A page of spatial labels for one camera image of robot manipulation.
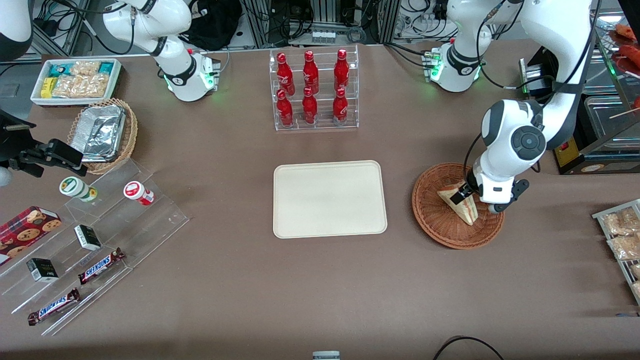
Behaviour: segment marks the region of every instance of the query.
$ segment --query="small bottle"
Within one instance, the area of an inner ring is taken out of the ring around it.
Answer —
[[[144,206],[151,205],[156,199],[153,191],[145,188],[139,181],[129,181],[122,190],[127,199],[135,200]]]
[[[75,176],[69,176],[62,180],[59,189],[62,194],[75,197],[82,202],[90,202],[98,196],[98,190]]]
[[[291,103],[287,99],[287,94],[282,89],[278,89],[276,92],[276,96],[278,97],[278,102],[276,102],[276,107],[278,108],[278,117],[280,118],[280,122],[284,127],[292,127],[293,126],[293,108],[291,107]]]
[[[336,126],[343,126],[347,122],[347,99],[344,97],[344,88],[339,88],[335,92],[333,100],[333,123]]]
[[[318,65],[314,60],[314,52],[311,50],[305,51],[305,67],[302,69],[302,73],[305,76],[305,86],[309,86],[313,94],[317,94],[320,91],[320,78]]]
[[[318,118],[318,102],[314,97],[311,86],[305,87],[305,98],[302,99],[302,108],[305,111],[305,122],[309,125],[315,124]]]
[[[338,50],[338,61],[335,62],[333,68],[335,91],[339,88],[347,88],[349,85],[349,63],[347,63],[347,51],[345,49]]]
[[[278,82],[280,88],[287,92],[287,95],[293,96],[296,93],[296,87],[293,85],[293,71],[287,64],[287,57],[284,53],[278,53],[276,56],[278,60]]]

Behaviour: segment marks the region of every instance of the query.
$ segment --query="red cap bottle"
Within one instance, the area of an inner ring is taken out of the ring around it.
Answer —
[[[296,93],[296,87],[293,85],[293,71],[287,64],[287,57],[284,53],[278,53],[276,59],[278,60],[278,82],[280,83],[280,88],[283,88],[287,95],[293,96]]]
[[[311,86],[305,87],[305,98],[302,99],[302,108],[305,111],[305,122],[309,125],[315,124],[318,115],[318,102],[314,97]]]
[[[335,92],[333,100],[333,123],[336,126],[343,126],[347,122],[347,106],[349,103],[344,97],[344,88],[339,88]]]
[[[278,102],[276,102],[276,108],[278,108],[278,117],[284,127],[293,126],[293,108],[291,103],[287,99],[287,94],[282,89],[278,89],[276,92]]]
[[[347,88],[349,85],[349,63],[347,62],[347,51],[345,49],[338,50],[338,61],[333,68],[333,87],[336,91],[339,88]]]
[[[314,52],[305,51],[305,67],[302,69],[305,76],[305,86],[309,86],[314,94],[320,91],[320,79],[318,76],[318,66],[314,61]]]

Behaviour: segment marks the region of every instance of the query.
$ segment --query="beige tray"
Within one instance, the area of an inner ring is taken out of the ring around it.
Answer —
[[[273,233],[281,239],[380,234],[387,212],[373,160],[281,165],[273,172]]]

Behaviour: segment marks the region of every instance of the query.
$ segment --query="aluminum foil container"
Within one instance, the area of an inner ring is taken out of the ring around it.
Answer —
[[[71,147],[83,153],[85,163],[115,160],[126,117],[126,110],[117,105],[87,108],[80,115]]]

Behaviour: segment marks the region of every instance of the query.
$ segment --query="black bag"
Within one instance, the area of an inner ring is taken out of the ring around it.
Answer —
[[[242,15],[240,0],[192,0],[189,9],[191,27],[180,39],[208,51],[229,45]]]

